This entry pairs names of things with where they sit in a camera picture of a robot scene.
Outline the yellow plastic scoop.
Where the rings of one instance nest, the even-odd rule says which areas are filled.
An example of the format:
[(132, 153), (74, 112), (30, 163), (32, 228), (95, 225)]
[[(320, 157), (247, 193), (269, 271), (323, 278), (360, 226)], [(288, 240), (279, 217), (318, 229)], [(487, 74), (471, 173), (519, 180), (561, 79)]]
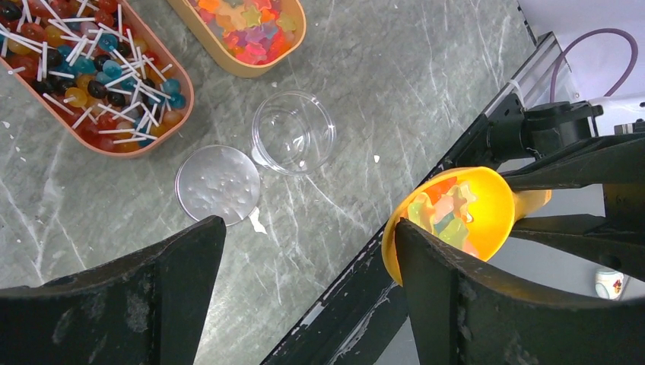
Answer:
[(394, 243), (401, 219), (484, 262), (493, 257), (520, 219), (551, 200), (550, 190), (513, 191), (487, 167), (460, 167), (439, 173), (406, 197), (391, 213), (382, 239), (383, 263), (402, 283)]

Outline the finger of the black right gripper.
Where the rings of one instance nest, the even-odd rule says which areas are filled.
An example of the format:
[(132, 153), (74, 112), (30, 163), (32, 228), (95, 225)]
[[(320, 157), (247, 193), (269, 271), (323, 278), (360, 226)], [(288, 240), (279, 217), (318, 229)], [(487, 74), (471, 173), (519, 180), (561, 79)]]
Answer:
[(514, 191), (577, 189), (592, 184), (643, 184), (644, 134), (588, 138), (506, 172)]
[(531, 240), (644, 280), (644, 227), (591, 214), (526, 217), (510, 236)]

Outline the clear plastic jar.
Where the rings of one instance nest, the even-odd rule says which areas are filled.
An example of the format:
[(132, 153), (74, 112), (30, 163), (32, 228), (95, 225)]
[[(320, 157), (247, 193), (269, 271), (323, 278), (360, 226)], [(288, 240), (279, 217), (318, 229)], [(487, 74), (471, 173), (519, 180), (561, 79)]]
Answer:
[(254, 113), (252, 159), (284, 175), (306, 175), (330, 160), (337, 134), (317, 96), (302, 90), (278, 92)]

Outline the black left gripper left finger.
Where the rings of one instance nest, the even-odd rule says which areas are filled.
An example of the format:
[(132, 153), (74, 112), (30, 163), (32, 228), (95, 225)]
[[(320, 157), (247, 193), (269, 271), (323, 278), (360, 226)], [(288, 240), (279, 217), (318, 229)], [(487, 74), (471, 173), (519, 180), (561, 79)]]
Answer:
[(210, 216), (39, 287), (1, 292), (3, 364), (191, 364), (227, 228)]

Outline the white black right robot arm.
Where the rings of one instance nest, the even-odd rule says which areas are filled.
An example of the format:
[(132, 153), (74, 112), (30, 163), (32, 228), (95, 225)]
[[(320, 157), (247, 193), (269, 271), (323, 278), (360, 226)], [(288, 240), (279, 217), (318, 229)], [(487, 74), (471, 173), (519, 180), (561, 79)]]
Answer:
[(644, 135), (593, 136), (605, 115), (588, 102), (507, 109), (491, 119), (488, 150), (498, 162), (534, 157), (503, 177), (518, 192), (603, 187), (604, 216), (522, 218), (515, 238), (533, 240), (644, 279)]

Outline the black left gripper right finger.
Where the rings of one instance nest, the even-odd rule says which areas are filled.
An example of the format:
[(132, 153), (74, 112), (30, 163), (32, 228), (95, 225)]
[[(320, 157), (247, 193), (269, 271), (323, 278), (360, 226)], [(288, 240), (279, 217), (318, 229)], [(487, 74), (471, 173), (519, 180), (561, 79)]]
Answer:
[(449, 246), (410, 221), (397, 259), (422, 364), (642, 364), (644, 301), (546, 287)]

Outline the yellow oval gummy tray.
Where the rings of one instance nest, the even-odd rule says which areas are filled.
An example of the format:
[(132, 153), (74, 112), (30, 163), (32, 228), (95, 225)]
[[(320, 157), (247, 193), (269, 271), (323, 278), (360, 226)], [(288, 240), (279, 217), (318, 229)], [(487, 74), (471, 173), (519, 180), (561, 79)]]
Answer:
[(299, 1), (170, 1), (185, 25), (225, 71), (256, 78), (303, 41)]

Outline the pink oval lollipop tray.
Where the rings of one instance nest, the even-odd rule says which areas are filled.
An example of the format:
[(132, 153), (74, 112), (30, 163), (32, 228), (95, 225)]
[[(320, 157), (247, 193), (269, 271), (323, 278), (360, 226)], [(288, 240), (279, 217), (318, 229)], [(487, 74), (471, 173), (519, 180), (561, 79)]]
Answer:
[(82, 145), (134, 158), (194, 106), (185, 69), (125, 1), (3, 1), (1, 62)]

